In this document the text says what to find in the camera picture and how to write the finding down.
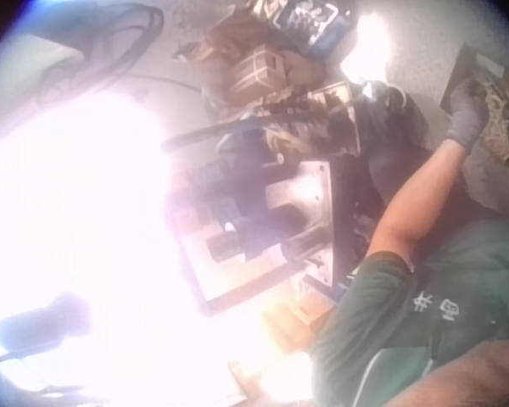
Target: bright light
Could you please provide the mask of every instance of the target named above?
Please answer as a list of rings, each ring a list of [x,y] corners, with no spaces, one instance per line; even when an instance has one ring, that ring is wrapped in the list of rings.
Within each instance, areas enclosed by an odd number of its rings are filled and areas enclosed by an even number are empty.
[[[288,404],[313,398],[311,360],[303,352],[291,354],[263,375],[260,386],[278,403]]]
[[[366,81],[387,81],[386,65],[391,54],[390,37],[384,22],[370,14],[358,20],[358,42],[341,63],[350,81],[363,85]]]
[[[100,94],[0,143],[0,320],[68,291],[89,302],[95,325],[26,365],[0,364],[19,387],[87,384],[114,406],[162,405],[191,387],[185,372],[198,361],[181,349],[200,340],[201,317],[165,229],[163,138],[142,106]]]

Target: green t-shirt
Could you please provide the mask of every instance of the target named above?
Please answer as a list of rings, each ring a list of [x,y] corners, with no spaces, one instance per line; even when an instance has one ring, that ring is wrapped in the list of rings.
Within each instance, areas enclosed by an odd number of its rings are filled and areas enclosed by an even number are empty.
[[[463,227],[412,273],[374,254],[311,350],[316,401],[350,406],[383,348],[426,346],[441,364],[494,338],[509,339],[509,221]]]

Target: black cable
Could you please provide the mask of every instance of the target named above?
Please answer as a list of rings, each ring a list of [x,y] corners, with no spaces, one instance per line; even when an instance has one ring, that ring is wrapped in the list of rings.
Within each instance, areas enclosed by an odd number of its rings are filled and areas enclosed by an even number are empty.
[[[89,57],[85,66],[75,66],[67,61],[61,61],[56,65],[53,65],[44,72],[40,81],[40,86],[38,87],[36,95],[36,101],[38,104],[60,102],[67,98],[79,96],[84,92],[90,91],[95,86],[98,86],[98,90],[102,91],[103,89],[112,86],[125,76],[149,81],[170,83],[193,92],[201,92],[201,89],[198,89],[195,86],[190,86],[186,83],[173,79],[150,75],[128,74],[128,71],[137,63],[137,61],[139,61],[145,51],[147,51],[154,40],[156,40],[156,38],[161,34],[164,28],[164,14],[159,8],[149,7],[139,3],[112,4],[104,6],[101,9],[120,10],[121,8],[124,8],[124,10],[121,10],[118,14],[114,15],[92,31],[92,44],[109,39],[110,37],[124,31],[141,31],[140,36],[134,41],[134,43],[113,63],[108,64],[95,73],[85,75],[84,77],[81,77],[81,74],[90,69],[92,62],[92,50],[94,49],[94,46],[92,46],[92,49],[90,49],[87,53]],[[147,14],[147,25],[127,25],[118,28],[116,27],[116,25],[122,20],[129,18],[134,14]],[[63,74],[58,75],[57,79],[56,75],[60,71],[62,71]],[[46,96],[48,96],[49,92],[59,87],[59,83],[61,81],[69,82],[67,86],[64,86],[67,89],[66,92],[64,92],[58,100],[46,100]]]
[[[170,152],[179,148],[184,148],[195,142],[202,142],[208,138],[223,136],[235,131],[251,131],[261,129],[272,124],[288,124],[294,122],[307,123],[315,120],[317,117],[318,113],[316,112],[279,113],[270,114],[268,116],[253,116],[248,117],[247,119],[233,121],[232,123],[220,123],[218,125],[211,125],[203,129],[190,131],[189,133],[181,134],[180,136],[166,140],[160,146],[163,151]]]
[[[151,75],[140,75],[140,74],[124,74],[123,77],[127,78],[137,78],[137,79],[144,79],[147,81],[155,81],[155,82],[164,82],[164,83],[170,83],[172,85],[177,85],[180,87],[184,87],[185,89],[188,89],[193,92],[201,93],[202,89],[199,87],[195,87],[192,85],[188,85],[187,83],[176,81],[175,79],[170,78],[163,78],[160,76],[151,76]]]

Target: box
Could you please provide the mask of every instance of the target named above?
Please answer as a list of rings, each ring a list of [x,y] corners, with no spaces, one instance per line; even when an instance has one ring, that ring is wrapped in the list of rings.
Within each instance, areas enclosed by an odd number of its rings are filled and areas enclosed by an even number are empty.
[[[489,123],[480,142],[502,164],[509,167],[509,67],[465,44],[456,58],[455,67],[439,106],[450,114],[450,94],[465,77],[488,84]]]
[[[283,58],[267,45],[261,45],[232,68],[227,101],[233,106],[245,106],[285,87]]]

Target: hand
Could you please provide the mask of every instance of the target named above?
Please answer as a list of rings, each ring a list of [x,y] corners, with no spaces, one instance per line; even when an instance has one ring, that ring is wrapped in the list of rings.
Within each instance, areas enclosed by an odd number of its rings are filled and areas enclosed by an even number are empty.
[[[486,91],[473,79],[465,79],[450,95],[452,122],[447,133],[460,143],[468,153],[484,130],[489,119]]]

